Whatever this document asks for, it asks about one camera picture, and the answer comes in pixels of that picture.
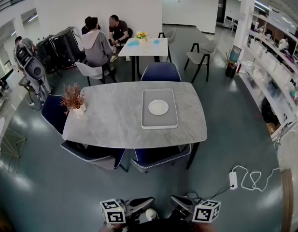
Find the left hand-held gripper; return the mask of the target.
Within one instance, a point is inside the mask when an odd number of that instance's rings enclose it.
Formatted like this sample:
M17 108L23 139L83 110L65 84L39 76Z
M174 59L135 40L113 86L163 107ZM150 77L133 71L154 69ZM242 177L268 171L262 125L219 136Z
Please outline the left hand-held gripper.
M109 199L100 202L105 221L109 224L123 224L129 219L131 212L146 211L155 202L155 198L146 197L134 200Z

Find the white round plate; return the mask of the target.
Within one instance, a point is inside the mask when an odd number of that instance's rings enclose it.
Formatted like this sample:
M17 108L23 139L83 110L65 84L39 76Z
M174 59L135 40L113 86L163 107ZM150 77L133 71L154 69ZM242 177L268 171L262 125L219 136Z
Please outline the white round plate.
M166 101L158 99L151 101L148 105L148 109L153 115L161 116L168 111L169 105Z

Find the person's left forearm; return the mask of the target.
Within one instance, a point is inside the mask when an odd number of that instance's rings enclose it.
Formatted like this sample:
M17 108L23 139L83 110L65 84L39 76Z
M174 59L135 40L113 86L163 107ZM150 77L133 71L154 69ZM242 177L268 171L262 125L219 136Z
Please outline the person's left forearm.
M111 224L106 223L99 229L99 232L122 232L126 224Z

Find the person's right forearm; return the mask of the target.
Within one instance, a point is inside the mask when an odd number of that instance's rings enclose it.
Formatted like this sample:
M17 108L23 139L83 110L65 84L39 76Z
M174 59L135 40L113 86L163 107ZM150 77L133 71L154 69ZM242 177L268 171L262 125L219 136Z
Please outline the person's right forearm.
M194 223L193 231L194 232L216 232L216 230L211 224L206 224L206 223Z

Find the grey marble dining table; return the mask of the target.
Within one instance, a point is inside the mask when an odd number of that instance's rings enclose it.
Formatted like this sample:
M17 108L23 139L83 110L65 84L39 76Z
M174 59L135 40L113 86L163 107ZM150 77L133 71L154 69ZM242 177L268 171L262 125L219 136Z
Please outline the grey marble dining table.
M178 115L174 129L141 127L142 92L170 88ZM193 144L189 163L199 143L207 139L207 126L199 97L188 82L122 82L83 88L85 113L70 111L62 133L64 140L110 148L161 148Z

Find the blue upholstered chair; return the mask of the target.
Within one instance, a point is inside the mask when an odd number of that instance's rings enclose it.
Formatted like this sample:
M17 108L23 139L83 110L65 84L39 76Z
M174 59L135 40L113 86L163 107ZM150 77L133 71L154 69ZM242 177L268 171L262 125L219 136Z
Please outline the blue upholstered chair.
M60 134L64 131L67 120L66 106L62 105L63 96L48 95L41 109L42 117Z
M146 67L141 81L181 82L181 77L173 63L152 62Z
M92 145L85 147L81 143L72 141L64 141L60 146L77 158L95 166L106 170L122 168L125 172L128 172L128 169L121 164L125 149Z
M141 173L147 173L167 164L173 166L177 161L188 157L191 151L191 144L134 149L135 159L130 159L130 162Z

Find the white power strip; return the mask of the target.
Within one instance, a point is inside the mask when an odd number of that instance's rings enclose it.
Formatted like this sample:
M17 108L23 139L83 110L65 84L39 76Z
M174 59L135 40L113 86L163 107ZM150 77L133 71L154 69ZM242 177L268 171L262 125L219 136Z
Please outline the white power strip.
M238 187L237 173L235 171L229 173L229 184L231 190L235 190Z

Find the grey tray with white rim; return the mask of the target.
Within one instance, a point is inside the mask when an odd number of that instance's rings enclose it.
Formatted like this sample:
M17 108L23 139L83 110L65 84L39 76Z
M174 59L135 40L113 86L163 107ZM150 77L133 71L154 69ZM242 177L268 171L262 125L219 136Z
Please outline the grey tray with white rim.
M148 105L153 100L164 100L168 103L168 111L156 116L149 112ZM174 93L171 88L145 89L142 91L141 127L145 130L174 129L178 127L178 115Z

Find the orange potted plant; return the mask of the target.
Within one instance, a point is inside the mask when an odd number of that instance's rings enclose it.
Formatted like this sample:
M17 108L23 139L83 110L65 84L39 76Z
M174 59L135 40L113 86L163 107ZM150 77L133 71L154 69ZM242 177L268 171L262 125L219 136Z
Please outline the orange potted plant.
M64 95L60 101L60 105L65 108L65 115L74 111L77 115L83 115L86 110L85 93L82 92L77 83L73 86L64 86Z

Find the black trash bin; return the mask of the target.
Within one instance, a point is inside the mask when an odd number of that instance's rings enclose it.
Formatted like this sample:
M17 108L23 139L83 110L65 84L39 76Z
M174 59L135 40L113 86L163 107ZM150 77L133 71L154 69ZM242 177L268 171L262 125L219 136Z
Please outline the black trash bin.
M228 61L225 75L226 77L233 78L235 76L235 72L237 70L238 63L232 60Z

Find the white chair with black legs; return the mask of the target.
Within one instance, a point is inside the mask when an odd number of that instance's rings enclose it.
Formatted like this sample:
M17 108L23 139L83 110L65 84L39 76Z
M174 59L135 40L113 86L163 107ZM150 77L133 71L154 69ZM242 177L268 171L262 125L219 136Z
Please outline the white chair with black legs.
M106 76L111 77L114 83L117 82L114 76L115 69L112 69L109 64L106 64L105 67L90 67L84 63L76 62L75 65L80 73L87 78L89 86L91 86L90 79L100 80L105 84Z

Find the white square table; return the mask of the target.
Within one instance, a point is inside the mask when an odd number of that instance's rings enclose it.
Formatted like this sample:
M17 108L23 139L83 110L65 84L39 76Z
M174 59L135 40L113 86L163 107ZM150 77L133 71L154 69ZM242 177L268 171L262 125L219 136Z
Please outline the white square table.
M140 42L138 46L129 47L130 41L136 38L128 39L127 43L120 50L119 57L130 57L131 59L131 78L132 82L136 81L139 73L139 57L154 57L155 62L159 62L160 57L168 56L168 40L166 38L150 38L147 42ZM159 44L154 44L154 40L160 40Z

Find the teal box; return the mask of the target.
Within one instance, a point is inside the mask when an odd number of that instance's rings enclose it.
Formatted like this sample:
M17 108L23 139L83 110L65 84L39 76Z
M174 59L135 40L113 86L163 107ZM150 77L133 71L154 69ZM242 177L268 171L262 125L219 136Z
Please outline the teal box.
M237 62L240 54L241 54L241 48L234 45L232 47L232 50L230 51L229 60Z

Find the white shelf unit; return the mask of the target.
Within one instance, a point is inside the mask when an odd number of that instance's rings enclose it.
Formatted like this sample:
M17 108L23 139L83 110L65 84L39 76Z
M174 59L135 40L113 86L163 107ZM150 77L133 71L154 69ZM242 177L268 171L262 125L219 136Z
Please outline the white shelf unit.
M249 10L238 74L247 85L273 141L298 125L297 24L285 13Z

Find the black equipment case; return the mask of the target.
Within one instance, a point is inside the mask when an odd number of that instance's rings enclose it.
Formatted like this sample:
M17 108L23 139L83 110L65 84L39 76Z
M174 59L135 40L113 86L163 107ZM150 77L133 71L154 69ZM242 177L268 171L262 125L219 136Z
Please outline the black equipment case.
M76 62L85 59L85 52L81 48L80 36L75 27L68 27L57 33L53 38L60 68L68 69L75 66Z
M48 74L57 72L58 56L52 41L53 35L48 35L37 43L37 55Z

